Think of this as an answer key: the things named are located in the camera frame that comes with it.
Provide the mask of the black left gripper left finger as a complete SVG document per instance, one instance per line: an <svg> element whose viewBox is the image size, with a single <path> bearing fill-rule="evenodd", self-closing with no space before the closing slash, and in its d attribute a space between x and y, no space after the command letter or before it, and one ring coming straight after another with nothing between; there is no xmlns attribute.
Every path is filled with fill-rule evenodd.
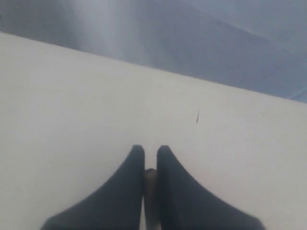
<svg viewBox="0 0 307 230"><path fill-rule="evenodd" d="M115 173L95 192L49 219L43 230L137 230L144 189L145 153L134 145Z"/></svg>

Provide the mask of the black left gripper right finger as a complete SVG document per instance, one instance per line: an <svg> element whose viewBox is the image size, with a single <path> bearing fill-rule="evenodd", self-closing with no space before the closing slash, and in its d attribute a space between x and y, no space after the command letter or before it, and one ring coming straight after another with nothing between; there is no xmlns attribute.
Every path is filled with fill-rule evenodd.
<svg viewBox="0 0 307 230"><path fill-rule="evenodd" d="M263 230L259 219L227 204L197 182L169 146L157 151L157 195L164 230Z"/></svg>

